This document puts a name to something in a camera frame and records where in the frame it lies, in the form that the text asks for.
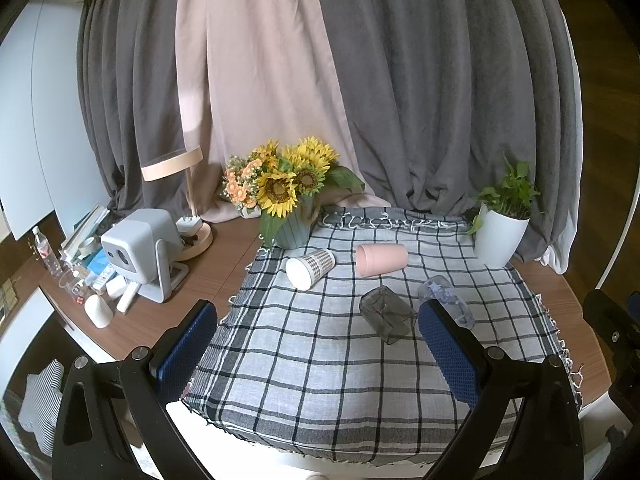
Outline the smoky grey glass cup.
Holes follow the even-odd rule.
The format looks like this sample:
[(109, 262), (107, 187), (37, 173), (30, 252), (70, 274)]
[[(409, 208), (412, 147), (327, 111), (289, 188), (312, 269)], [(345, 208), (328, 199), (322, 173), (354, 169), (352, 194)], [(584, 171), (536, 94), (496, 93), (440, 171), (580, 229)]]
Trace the smoky grey glass cup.
[(416, 311), (385, 285), (364, 294), (359, 310), (386, 344), (394, 344), (408, 335), (416, 322)]

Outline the pink cup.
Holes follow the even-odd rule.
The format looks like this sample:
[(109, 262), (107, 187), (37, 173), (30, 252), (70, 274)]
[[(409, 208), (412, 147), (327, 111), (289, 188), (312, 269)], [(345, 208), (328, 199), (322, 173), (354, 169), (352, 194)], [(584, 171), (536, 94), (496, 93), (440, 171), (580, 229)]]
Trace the pink cup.
[(405, 269), (408, 249), (403, 244), (363, 244), (356, 248), (356, 272), (362, 278)]

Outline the brown checked paper cup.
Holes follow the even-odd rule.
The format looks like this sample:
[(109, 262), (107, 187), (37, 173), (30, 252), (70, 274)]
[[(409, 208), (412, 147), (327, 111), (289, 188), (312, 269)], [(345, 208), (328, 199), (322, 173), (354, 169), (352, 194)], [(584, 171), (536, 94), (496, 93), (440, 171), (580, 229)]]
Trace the brown checked paper cup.
[(318, 249), (301, 257), (288, 258), (285, 263), (285, 273), (296, 289), (306, 292), (326, 276), (335, 265), (333, 252)]

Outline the white oval case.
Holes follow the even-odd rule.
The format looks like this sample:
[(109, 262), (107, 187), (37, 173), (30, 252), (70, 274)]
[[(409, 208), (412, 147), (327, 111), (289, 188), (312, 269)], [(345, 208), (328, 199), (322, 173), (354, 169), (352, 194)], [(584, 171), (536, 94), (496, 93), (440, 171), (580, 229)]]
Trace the white oval case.
[(100, 295), (94, 294), (89, 296), (85, 300), (84, 308), (91, 323), (99, 330), (103, 330), (113, 321), (114, 313)]

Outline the white remote control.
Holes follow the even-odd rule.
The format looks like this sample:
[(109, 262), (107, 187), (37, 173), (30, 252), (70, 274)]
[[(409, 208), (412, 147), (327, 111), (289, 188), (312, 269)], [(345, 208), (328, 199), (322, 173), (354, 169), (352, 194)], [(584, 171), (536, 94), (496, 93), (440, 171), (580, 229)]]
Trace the white remote control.
[(121, 314), (126, 314), (131, 304), (136, 299), (138, 291), (141, 285), (137, 282), (130, 281), (127, 283), (122, 296), (120, 296), (118, 303), (116, 304), (116, 310)]

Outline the white plant pot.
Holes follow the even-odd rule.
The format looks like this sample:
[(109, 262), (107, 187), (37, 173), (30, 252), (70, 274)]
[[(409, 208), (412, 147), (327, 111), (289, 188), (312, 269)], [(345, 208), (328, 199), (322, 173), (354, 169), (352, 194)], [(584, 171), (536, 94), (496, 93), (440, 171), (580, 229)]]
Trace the white plant pot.
[(480, 228), (475, 233), (476, 258), (488, 268), (502, 268), (513, 257), (529, 220), (515, 219), (480, 206)]

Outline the clear blue patterned glass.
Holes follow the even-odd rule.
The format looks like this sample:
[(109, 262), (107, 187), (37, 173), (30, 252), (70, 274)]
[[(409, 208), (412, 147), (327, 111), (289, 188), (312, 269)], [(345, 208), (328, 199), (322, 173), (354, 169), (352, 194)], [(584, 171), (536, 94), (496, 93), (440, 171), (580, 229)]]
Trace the clear blue patterned glass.
[(456, 323), (468, 330), (475, 325), (475, 318), (466, 302), (458, 295), (454, 285), (442, 275), (434, 275), (418, 289), (421, 302), (437, 300)]

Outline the green potted plant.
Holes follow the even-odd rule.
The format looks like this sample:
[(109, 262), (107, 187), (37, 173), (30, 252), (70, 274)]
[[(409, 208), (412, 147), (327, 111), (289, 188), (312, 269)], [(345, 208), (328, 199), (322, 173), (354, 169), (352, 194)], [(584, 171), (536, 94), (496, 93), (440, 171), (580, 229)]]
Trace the green potted plant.
[(493, 211), (505, 217), (515, 220), (529, 220), (533, 216), (544, 214), (543, 210), (534, 211), (534, 201), (540, 192), (535, 185), (528, 180), (529, 163), (510, 162), (503, 155), (506, 173), (499, 184), (485, 186), (477, 196), (480, 209), (477, 211), (466, 235), (476, 234), (483, 226), (482, 210)]

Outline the white mini projector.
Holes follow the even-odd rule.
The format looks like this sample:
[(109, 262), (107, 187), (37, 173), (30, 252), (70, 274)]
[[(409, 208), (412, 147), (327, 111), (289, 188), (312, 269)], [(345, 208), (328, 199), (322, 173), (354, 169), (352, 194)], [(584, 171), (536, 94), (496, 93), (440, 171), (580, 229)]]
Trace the white mini projector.
[(127, 280), (126, 295), (162, 304), (181, 284), (189, 267), (178, 261), (183, 244), (174, 220), (163, 209), (142, 208), (101, 236), (112, 267)]

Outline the clear plastic water bottle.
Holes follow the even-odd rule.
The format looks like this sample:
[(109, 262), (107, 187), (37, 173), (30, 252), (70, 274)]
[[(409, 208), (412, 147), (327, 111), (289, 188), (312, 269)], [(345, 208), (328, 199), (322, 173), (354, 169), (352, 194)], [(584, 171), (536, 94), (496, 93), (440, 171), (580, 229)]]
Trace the clear plastic water bottle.
[(59, 278), (63, 274), (63, 269), (49, 240), (40, 231), (39, 226), (32, 228), (32, 235), (34, 236), (36, 251), (44, 266), (54, 278)]

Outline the stack of books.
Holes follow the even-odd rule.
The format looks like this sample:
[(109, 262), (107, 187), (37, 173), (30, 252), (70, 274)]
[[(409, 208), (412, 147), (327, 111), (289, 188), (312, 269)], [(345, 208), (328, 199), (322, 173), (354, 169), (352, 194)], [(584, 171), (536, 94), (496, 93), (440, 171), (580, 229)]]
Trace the stack of books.
[(116, 221), (114, 211), (96, 205), (75, 226), (72, 234), (63, 240), (60, 256), (63, 262), (71, 263), (79, 254), (80, 245), (89, 237), (108, 230)]

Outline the grey checked tablecloth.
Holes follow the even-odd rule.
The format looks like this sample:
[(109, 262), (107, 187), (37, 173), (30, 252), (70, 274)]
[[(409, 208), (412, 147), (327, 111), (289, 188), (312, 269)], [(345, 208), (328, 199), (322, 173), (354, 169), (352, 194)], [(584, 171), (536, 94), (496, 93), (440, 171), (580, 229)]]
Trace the grey checked tablecloth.
[[(516, 360), (568, 358), (541, 298), (512, 266), (474, 255), (468, 225), (397, 208), (322, 210), (303, 253), (333, 252), (336, 265), (300, 292), (286, 250), (259, 249), (229, 314), (194, 370), (184, 405), (237, 438), (297, 454), (382, 466), (431, 463), (468, 414), (454, 398), (419, 330), (386, 344), (360, 314), (361, 297), (385, 285), (413, 308), (442, 275), (469, 306), (486, 347)], [(405, 269), (362, 278), (363, 244), (403, 244)]]

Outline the ribbed green vase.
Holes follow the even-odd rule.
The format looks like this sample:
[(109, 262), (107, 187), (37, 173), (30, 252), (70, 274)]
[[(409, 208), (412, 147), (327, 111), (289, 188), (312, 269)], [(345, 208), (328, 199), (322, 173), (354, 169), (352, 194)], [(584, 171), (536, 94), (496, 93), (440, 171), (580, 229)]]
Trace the ribbed green vase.
[(278, 229), (274, 237), (276, 245), (285, 250), (305, 246), (309, 240), (311, 228), (316, 217), (314, 199), (303, 195), (297, 207), (288, 215), (288, 218)]

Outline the sunflower bouquet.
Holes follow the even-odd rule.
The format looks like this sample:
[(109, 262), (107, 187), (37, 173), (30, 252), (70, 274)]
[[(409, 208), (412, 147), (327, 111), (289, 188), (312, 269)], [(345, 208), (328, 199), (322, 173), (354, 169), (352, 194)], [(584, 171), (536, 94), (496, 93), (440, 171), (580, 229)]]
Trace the sunflower bouquet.
[(307, 136), (285, 146), (270, 140), (245, 157), (230, 157), (220, 195), (243, 216), (257, 214), (262, 240), (277, 246), (278, 229), (303, 195), (314, 199), (317, 220), (322, 193), (363, 191), (360, 177), (340, 164), (340, 155), (329, 143)]

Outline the grey curtain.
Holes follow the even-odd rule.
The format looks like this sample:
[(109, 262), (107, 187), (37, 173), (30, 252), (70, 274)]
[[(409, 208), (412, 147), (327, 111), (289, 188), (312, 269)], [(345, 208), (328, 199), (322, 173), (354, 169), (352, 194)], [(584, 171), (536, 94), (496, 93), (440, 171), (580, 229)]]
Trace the grey curtain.
[[(540, 192), (518, 245), (567, 270), (582, 104), (558, 0), (320, 0), (366, 185), (360, 205), (453, 216), (524, 160)], [(176, 66), (177, 0), (85, 0), (78, 84), (113, 208), (198, 211)]]

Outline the beige curtain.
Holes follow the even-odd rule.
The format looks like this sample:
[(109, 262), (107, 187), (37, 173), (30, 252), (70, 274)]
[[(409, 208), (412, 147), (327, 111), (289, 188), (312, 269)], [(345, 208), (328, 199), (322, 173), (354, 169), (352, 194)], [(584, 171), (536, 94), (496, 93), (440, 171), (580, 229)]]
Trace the beige curtain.
[(360, 171), (320, 0), (177, 0), (184, 144), (200, 148), (192, 200), (204, 220), (238, 211), (220, 195), (232, 155), (316, 136)]

